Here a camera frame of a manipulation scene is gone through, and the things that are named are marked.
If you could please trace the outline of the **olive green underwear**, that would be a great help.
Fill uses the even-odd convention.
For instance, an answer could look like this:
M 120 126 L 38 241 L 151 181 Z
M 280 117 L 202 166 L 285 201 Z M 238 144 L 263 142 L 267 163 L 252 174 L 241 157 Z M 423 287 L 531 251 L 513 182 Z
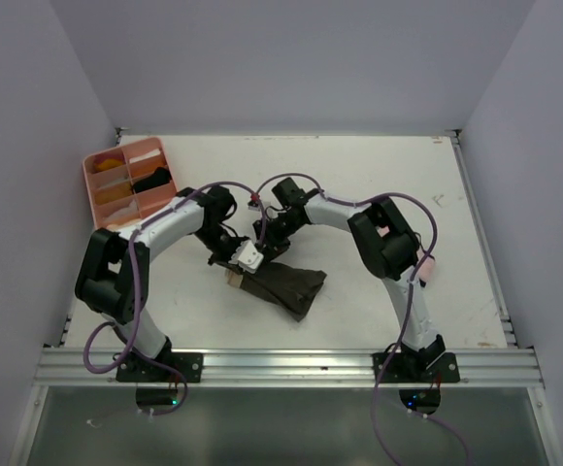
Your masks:
M 327 274 L 321 270 L 298 269 L 270 262 L 254 274 L 226 270 L 225 277 L 230 286 L 279 306 L 294 321 L 301 322 L 323 288 Z

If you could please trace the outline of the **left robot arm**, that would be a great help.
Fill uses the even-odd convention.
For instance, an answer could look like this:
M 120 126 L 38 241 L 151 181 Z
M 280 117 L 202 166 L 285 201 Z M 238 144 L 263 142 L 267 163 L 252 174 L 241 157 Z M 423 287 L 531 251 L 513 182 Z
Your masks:
M 171 341 L 147 310 L 151 262 L 177 241 L 194 235 L 212 253 L 212 262 L 241 272 L 254 272 L 263 256 L 252 239 L 231 236 L 224 227 L 235 199 L 231 183 L 186 188 L 151 216 L 118 231 L 99 228 L 90 236 L 75 296 L 105 320 L 83 347 L 83 365 L 105 374 L 139 358 L 138 368 L 151 381 L 166 379 L 173 368 Z M 101 330 L 112 328 L 125 340 L 124 349 L 109 365 L 91 362 L 92 343 Z

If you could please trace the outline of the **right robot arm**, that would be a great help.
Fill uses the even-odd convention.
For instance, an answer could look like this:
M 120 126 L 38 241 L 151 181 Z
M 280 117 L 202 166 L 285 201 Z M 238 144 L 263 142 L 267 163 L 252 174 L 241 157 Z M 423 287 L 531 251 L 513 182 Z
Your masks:
M 264 256 L 273 259 L 284 253 L 290 246 L 290 236 L 307 225 L 349 233 L 365 268 L 384 284 L 400 325 L 393 348 L 379 354 L 384 359 L 382 369 L 419 382 L 433 375 L 446 345 L 423 298 L 420 268 L 432 257 L 436 243 L 423 250 L 393 201 L 395 197 L 410 202 L 415 199 L 402 193 L 385 193 L 364 201 L 342 200 L 319 185 L 305 191 L 290 177 L 281 180 L 272 192 L 281 212 L 273 218 L 263 216 L 253 224 L 254 232 L 264 237 L 260 248 Z

